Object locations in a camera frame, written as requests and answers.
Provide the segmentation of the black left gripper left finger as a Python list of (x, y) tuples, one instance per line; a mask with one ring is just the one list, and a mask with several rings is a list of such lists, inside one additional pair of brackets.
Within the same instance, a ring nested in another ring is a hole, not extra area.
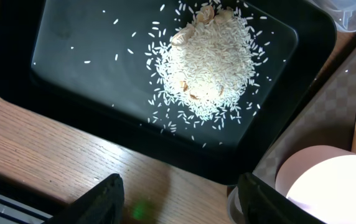
[(119, 174), (111, 174), (47, 224), (117, 224), (122, 221), (124, 186)]

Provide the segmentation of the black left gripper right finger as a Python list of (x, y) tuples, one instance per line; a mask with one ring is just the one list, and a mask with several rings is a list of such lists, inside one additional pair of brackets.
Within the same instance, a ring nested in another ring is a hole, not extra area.
[(323, 224), (251, 173), (242, 174), (237, 187), (246, 223)]

